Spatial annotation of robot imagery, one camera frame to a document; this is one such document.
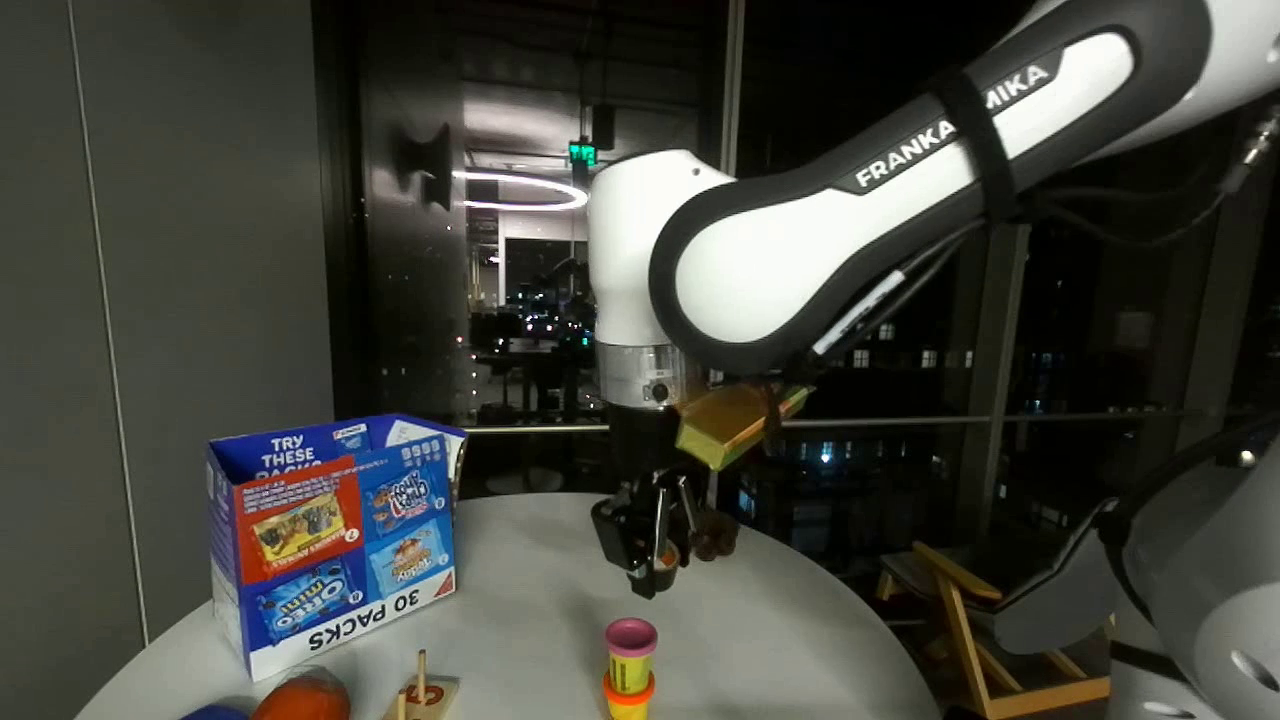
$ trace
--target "light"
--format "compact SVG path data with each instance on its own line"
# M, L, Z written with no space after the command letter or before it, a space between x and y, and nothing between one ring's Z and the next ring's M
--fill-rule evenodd
M1176 708L1176 703L1160 703L1160 702L1142 702L1142 715L1160 715L1160 720L1191 720L1191 714Z
M570 172L600 170L600 150L591 141L566 141L563 157L566 157Z
M454 179L481 179L481 185L509 185L509 187L534 187L534 192L554 192L554 201L531 201L531 203L512 203L512 201L454 201L459 207L492 207L492 214L577 214L589 207L589 192L560 185L560 179L545 179L545 178L512 178L512 172L468 172L454 170Z

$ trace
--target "white round table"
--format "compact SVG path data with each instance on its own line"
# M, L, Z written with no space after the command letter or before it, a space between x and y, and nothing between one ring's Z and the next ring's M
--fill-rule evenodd
M670 592L633 597L600 555L600 498L465 499L459 592L364 640L314 656L352 692L355 720L374 720L411 678L459 678L465 720L600 720L602 623L644 615L661 630L656 720L927 720L922 678L887 623L799 552L740 533L735 555L681 567ZM212 702L261 702L225 644L212 606L149 644L82 720L177 720Z

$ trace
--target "orange object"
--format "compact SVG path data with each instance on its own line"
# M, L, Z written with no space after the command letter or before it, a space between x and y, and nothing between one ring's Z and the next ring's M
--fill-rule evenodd
M254 720L352 720L352 702L331 681L301 678L272 687L254 708Z
M644 692L615 692L606 678L600 685L602 685L606 720L646 720L656 678L646 678Z

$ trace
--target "snack box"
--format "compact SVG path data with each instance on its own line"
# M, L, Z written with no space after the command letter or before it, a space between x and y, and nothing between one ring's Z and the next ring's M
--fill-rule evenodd
M417 415L206 445L212 606L253 681L454 592L459 459Z

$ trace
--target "ceiling light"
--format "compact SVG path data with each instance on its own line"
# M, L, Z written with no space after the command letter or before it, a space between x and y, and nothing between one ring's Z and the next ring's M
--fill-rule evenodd
M589 192L560 185L560 179L545 179L545 178L512 178L512 172L471 172L471 170L454 170L454 179L475 179L475 185L498 185L498 187L534 187L534 192L551 192L551 201L454 201L459 207L492 207L492 214L577 214L589 207Z

